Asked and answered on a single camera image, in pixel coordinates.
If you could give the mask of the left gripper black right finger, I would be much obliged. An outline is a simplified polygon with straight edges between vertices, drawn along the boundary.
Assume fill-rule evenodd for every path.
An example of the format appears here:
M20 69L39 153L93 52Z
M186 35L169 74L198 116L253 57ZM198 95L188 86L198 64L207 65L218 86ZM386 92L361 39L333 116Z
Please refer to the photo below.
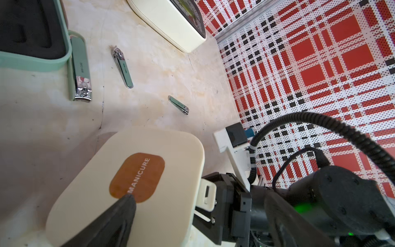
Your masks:
M269 233L276 247L335 247L335 242L311 225L275 192L265 196Z

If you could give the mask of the green nail clipper case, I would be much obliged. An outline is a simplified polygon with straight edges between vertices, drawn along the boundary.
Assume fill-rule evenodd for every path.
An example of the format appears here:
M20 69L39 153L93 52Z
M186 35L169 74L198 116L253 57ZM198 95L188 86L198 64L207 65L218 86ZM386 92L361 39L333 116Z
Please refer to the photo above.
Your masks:
M62 1L1 1L1 67L52 72L72 54Z

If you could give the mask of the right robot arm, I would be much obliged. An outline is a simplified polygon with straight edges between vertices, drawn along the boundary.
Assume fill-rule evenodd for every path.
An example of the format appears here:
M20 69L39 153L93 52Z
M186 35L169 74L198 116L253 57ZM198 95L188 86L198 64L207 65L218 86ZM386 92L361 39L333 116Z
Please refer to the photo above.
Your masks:
M335 118L316 113L291 113L265 125L244 150L251 160L249 176L212 173L217 186L213 211L198 210L193 225L214 244L239 247L392 247L395 244L395 207L375 181L330 165L314 147L292 154L274 176L298 156L312 152L318 170L287 189L255 186L256 150L272 130L285 124L313 124L334 132L367 155L391 181L395 160L371 138Z

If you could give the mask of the cream case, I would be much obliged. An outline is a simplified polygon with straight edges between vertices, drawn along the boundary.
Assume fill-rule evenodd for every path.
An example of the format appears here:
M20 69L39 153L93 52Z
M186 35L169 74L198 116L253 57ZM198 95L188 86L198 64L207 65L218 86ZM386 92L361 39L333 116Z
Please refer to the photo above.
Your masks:
M204 195L205 151L194 135L130 127L109 138L54 203L46 237L61 247L123 196L136 213L126 247L182 247L194 211L214 209Z

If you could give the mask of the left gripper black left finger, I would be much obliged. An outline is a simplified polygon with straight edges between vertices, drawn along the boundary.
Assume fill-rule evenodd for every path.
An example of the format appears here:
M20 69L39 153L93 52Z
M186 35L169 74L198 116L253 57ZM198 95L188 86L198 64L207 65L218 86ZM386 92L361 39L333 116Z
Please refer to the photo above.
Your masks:
M136 213L136 201L127 194L63 244L64 247L125 247Z

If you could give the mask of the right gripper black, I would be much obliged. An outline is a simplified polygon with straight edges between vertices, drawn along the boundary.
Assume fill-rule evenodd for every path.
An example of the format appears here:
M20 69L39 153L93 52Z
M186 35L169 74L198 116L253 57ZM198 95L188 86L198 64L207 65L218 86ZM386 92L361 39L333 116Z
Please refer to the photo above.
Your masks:
M212 210L197 207L193 225L216 245L225 241L238 247L275 247L264 209L265 196L275 191L252 185L244 173L250 167L246 131L238 122L214 137L220 152L229 155L235 173L215 172L204 177L216 186L204 190L215 205Z

